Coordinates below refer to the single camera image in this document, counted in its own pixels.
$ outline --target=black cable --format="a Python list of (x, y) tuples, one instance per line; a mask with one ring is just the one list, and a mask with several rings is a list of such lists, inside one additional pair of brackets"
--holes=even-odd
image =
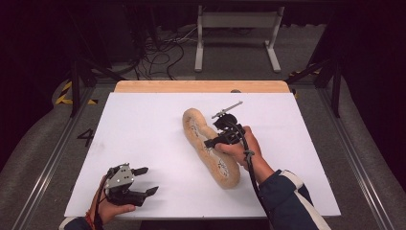
[(134, 67), (135, 76), (137, 76), (137, 81), (140, 80), (140, 73), (137, 71), (137, 66)]
[(143, 74), (143, 72), (140, 70), (140, 66), (137, 66), (137, 69), (138, 69), (138, 72), (139, 72), (145, 79), (151, 80), (150, 77), (148, 77), (148, 76), (146, 76), (146, 75)]
[(141, 65), (144, 67), (144, 73), (145, 73), (146, 79), (151, 80), (151, 78), (149, 77), (149, 75), (148, 75), (148, 73), (147, 73), (147, 69), (146, 69), (146, 67), (144, 66), (144, 60), (141, 61)]
[(99, 204), (102, 202), (101, 197), (102, 197), (102, 193), (104, 193), (105, 181), (107, 180), (108, 176), (110, 176), (110, 174), (111, 174), (111, 171), (108, 171), (107, 175), (104, 177), (101, 184), (99, 185), (98, 197), (96, 199), (95, 216), (93, 219), (93, 223), (95, 224), (95, 227), (97, 230), (102, 230), (102, 218), (99, 215)]
[(240, 138), (241, 138), (241, 141), (242, 141), (242, 145), (244, 146), (244, 154), (246, 156), (245, 160), (247, 161), (248, 173), (250, 174), (251, 183), (253, 185), (253, 188), (254, 188), (255, 194), (257, 196), (257, 199), (258, 199), (260, 205), (262, 206), (263, 211), (265, 211), (266, 217), (269, 220), (269, 224), (272, 225), (270, 213), (268, 211), (266, 211), (266, 207), (263, 204), (263, 201), (259, 196), (259, 188), (258, 188), (257, 180), (255, 179), (255, 174), (254, 174), (254, 165), (253, 165), (253, 163), (251, 161), (251, 157), (255, 153), (252, 150), (249, 150), (247, 140), (245, 139), (244, 134), (242, 134), (243, 132), (238, 128), (238, 126), (236, 126), (236, 124), (231, 123), (231, 122), (226, 122), (226, 123), (231, 125), (233, 128), (235, 128), (241, 134)]
[(157, 41), (157, 43), (158, 43), (157, 46), (158, 47), (155, 47), (155, 49), (153, 49), (154, 43), (152, 41), (150, 41), (149, 43), (146, 43), (146, 50), (152, 52), (152, 53), (150, 53), (148, 55), (153, 55), (153, 54), (155, 54), (157, 52), (167, 52), (167, 51), (169, 51), (170, 49), (172, 49), (174, 47), (174, 45), (172, 45), (170, 47), (170, 43), (165, 41), (165, 40), (163, 41), (161, 39), (161, 37), (159, 37), (159, 36), (157, 37), (157, 39), (158, 39), (158, 41)]
[(172, 67), (173, 65), (175, 65), (178, 61), (180, 61), (183, 58), (183, 55), (185, 55), (185, 51), (183, 50), (183, 47), (181, 45), (179, 45), (177, 42), (175, 42), (175, 44), (180, 48), (180, 50), (182, 51), (182, 55), (180, 56), (180, 58), (178, 60), (176, 60), (174, 63), (170, 64), (167, 67), (167, 74), (168, 76), (172, 79), (172, 80), (176, 80), (176, 78), (174, 76), (172, 76), (169, 72), (170, 67)]
[(147, 57), (146, 57), (146, 59), (147, 59), (146, 62), (149, 63), (149, 68), (148, 68), (148, 70), (147, 70), (147, 68), (144, 66), (144, 63), (142, 63), (142, 64), (143, 64), (143, 67), (144, 67), (144, 69), (145, 69), (145, 72), (146, 72), (146, 79), (152, 80), (151, 75), (166, 74), (165, 72), (161, 72), (161, 71), (157, 71), (157, 72), (153, 72), (153, 73), (152, 73), (152, 72), (151, 72), (151, 71), (152, 71), (152, 65), (154, 65), (154, 64), (156, 64), (156, 65), (166, 64), (166, 63), (169, 62), (170, 57), (169, 57), (169, 60), (168, 60), (168, 61), (165, 61), (164, 63), (154, 63), (154, 62), (153, 62), (154, 59), (153, 59), (152, 61), (150, 61)]
[[(158, 63), (155, 62), (155, 59), (157, 59), (159, 56), (167, 57), (168, 60), (163, 61), (163, 62), (158, 62)], [(170, 56), (167, 55), (167, 54), (158, 54), (158, 55), (156, 55), (156, 56), (152, 59), (152, 61), (147, 61), (147, 62), (149, 63), (149, 70), (148, 70), (148, 73), (149, 73), (150, 75), (166, 74), (165, 72), (160, 72), (160, 71), (158, 71), (158, 72), (153, 72), (153, 73), (152, 73), (152, 65), (164, 65), (164, 64), (167, 64), (167, 63), (170, 62)]]
[[(115, 72), (112, 71), (112, 70), (110, 70), (110, 71), (117, 74), (117, 75), (123, 75), (123, 74), (126, 74), (126, 73), (130, 72), (138, 63), (139, 63), (139, 61), (136, 61), (135, 63), (132, 63), (130, 66), (125, 67), (122, 70), (118, 70), (118, 71), (115, 71)], [(95, 74), (95, 77), (97, 77), (97, 78), (109, 78), (109, 76), (107, 76), (105, 74), (102, 74), (102, 73), (100, 73), (100, 74), (99, 73), (94, 73), (94, 74)]]
[(105, 200), (105, 197), (99, 203), (102, 203), (104, 200)]

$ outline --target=wire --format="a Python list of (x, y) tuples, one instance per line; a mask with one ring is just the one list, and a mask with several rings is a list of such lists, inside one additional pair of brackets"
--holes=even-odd
[[(144, 56), (144, 58), (141, 60), (141, 66), (143, 66), (143, 68), (144, 68), (144, 70), (145, 70), (144, 77), (145, 77), (146, 79), (151, 80), (151, 76), (152, 76), (152, 75), (156, 75), (156, 74), (166, 74), (171, 80), (176, 80), (176, 77), (170, 73), (170, 69), (171, 69), (177, 62), (179, 62), (179, 61), (183, 58), (183, 56), (185, 55), (185, 51), (184, 51), (183, 47), (180, 45), (180, 44), (182, 44), (180, 41), (182, 41), (182, 40), (188, 41), (188, 40), (187, 40), (188, 38), (186, 38), (186, 37), (187, 37), (188, 35), (190, 35), (191, 33), (193, 33), (194, 30), (195, 30), (195, 29), (189, 31), (189, 32), (188, 32), (186, 35), (184, 35), (182, 38), (177, 38), (177, 37), (176, 37), (176, 38), (171, 38), (171, 39), (163, 40), (163, 41), (162, 41), (162, 44), (161, 44), (161, 45), (159, 46), (159, 48), (157, 48), (157, 49), (154, 49), (154, 48), (153, 48), (153, 46), (152, 46), (153, 44), (148, 43), (148, 45), (146, 46), (147, 53), (146, 53), (146, 55)], [(175, 60), (173, 63), (169, 64), (169, 63), (170, 63), (170, 55), (168, 55), (167, 52), (170, 51), (170, 50), (172, 50), (172, 49), (175, 48), (175, 47), (178, 47), (178, 48), (180, 49), (181, 55), (180, 55), (180, 57), (179, 57), (177, 60)], [(159, 59), (160, 57), (166, 57), (167, 59), (164, 60), (164, 61), (157, 62), (156, 60)], [(155, 72), (153, 72), (153, 71), (152, 71), (152, 68), (153, 68), (154, 66), (157, 66), (157, 65), (165, 65), (165, 64), (168, 65), (167, 68), (166, 68), (166, 72), (163, 72), (163, 71), (155, 71)]]
[(105, 198), (103, 198), (99, 203), (102, 203), (105, 200)]
[(269, 219), (269, 224), (272, 225), (270, 213), (266, 211), (265, 205), (263, 204), (263, 201), (259, 196), (259, 188), (258, 188), (257, 180), (255, 179), (255, 174), (254, 174), (254, 165), (253, 165), (252, 160), (251, 160), (252, 156), (255, 153), (252, 150), (249, 149), (247, 140), (245, 139), (245, 136), (242, 134), (243, 133), (242, 130), (239, 129), (239, 127), (236, 126), (236, 124), (234, 124), (234, 123), (227, 122), (227, 124), (231, 125), (233, 128), (235, 128), (241, 134), (240, 138), (241, 138), (241, 141), (242, 141), (242, 145), (244, 146), (244, 154), (246, 155), (245, 159), (246, 159), (247, 165), (248, 165), (248, 173), (250, 174), (251, 184), (253, 185), (255, 194), (257, 195), (257, 199), (258, 199), (260, 205), (262, 206), (263, 211), (265, 211), (265, 214)]
[[(140, 70), (140, 66), (136, 66), (136, 68), (138, 69), (138, 72), (139, 72), (145, 79), (151, 80), (150, 77), (148, 77), (147, 75), (144, 75), (144, 74), (143, 74), (143, 72)], [(137, 72), (137, 70), (135, 70), (135, 73), (137, 74), (137, 78), (138, 78), (138, 80), (139, 80), (138, 72)]]
[(112, 173), (111, 171), (108, 171), (108, 172), (107, 172), (107, 175), (103, 178), (101, 184), (99, 185), (98, 197), (97, 197), (97, 199), (96, 199), (95, 216), (94, 216), (94, 219), (93, 219), (94, 224), (95, 224), (95, 226), (96, 226), (96, 229), (98, 229), (98, 230), (99, 230), (99, 229), (102, 229), (102, 218), (101, 218), (101, 216), (99, 215), (99, 204), (100, 204), (102, 201), (104, 201), (104, 199), (101, 200), (102, 193), (104, 193), (104, 184), (105, 184), (105, 181), (107, 180), (107, 178), (110, 176), (111, 173)]
[[(124, 69), (118, 70), (116, 72), (112, 71), (111, 69), (110, 69), (110, 71), (115, 73), (115, 74), (118, 74), (118, 75), (123, 75), (123, 74), (126, 74), (126, 73), (130, 72), (138, 64), (138, 62), (139, 61), (131, 63), (128, 67), (125, 67)], [(108, 78), (107, 75), (102, 74), (102, 73), (94, 73), (94, 74), (95, 74), (95, 77), (97, 77), (97, 78)]]

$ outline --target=dark jacket sleeve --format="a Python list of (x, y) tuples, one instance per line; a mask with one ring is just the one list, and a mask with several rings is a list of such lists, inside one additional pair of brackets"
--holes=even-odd
[(303, 181), (289, 171), (276, 171), (259, 185), (259, 197), (278, 229), (330, 229), (313, 207)]
[(74, 218), (69, 221), (63, 230), (92, 230), (85, 218)]

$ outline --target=white table surface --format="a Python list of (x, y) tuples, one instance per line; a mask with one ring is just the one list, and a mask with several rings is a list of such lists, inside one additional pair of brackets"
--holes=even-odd
[(159, 186), (142, 207), (121, 219), (244, 219), (266, 217), (240, 168), (239, 184), (221, 189), (188, 142), (182, 127), (184, 111), (194, 107), (212, 125), (220, 109), (243, 101), (229, 111), (250, 126), (262, 155), (274, 170), (298, 175), (322, 216), (339, 216), (328, 184), (296, 101), (290, 93), (111, 93), (65, 211), (83, 216), (102, 176), (111, 167), (129, 163), (148, 167), (136, 176), (132, 191)]

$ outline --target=human hand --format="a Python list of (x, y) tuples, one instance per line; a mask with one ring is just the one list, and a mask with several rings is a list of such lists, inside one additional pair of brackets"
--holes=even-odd
[[(274, 171), (263, 159), (258, 140), (254, 136), (251, 128), (249, 126), (245, 126), (244, 130), (245, 130), (244, 137), (245, 140), (247, 141), (248, 148), (249, 150), (254, 152), (254, 155), (251, 157), (251, 162), (254, 165), (255, 178), (257, 182), (260, 184), (271, 174), (273, 174)], [(224, 152), (226, 154), (232, 155), (239, 163), (239, 165), (243, 166), (244, 169), (248, 171), (247, 161), (245, 160), (246, 155), (244, 154), (245, 149), (241, 143), (237, 143), (234, 145), (226, 145), (218, 143), (215, 145), (214, 148), (219, 152)]]
[[(107, 201), (105, 198), (104, 188), (101, 186), (103, 191), (101, 192), (101, 199), (99, 203), (99, 216), (101, 217), (102, 224), (108, 223), (111, 219), (116, 217), (119, 214), (132, 212), (135, 210), (135, 206), (132, 204), (126, 205), (115, 205)], [(96, 204), (98, 202), (98, 194), (99, 190), (96, 191), (95, 196), (93, 197), (92, 205), (90, 207), (90, 219), (94, 222), (95, 219), (95, 210)]]
[[(244, 126), (243, 128), (245, 130), (244, 137), (247, 141), (249, 149), (254, 152), (254, 156), (256, 156), (256, 158), (262, 158), (259, 143), (257, 141), (257, 138), (254, 136), (251, 128), (249, 126)], [(244, 146), (241, 143), (237, 143), (234, 145), (218, 143), (215, 145), (214, 148), (219, 152), (224, 152), (226, 154), (232, 155), (239, 163), (239, 165), (243, 166), (245, 170), (248, 170), (247, 161), (245, 160)]]

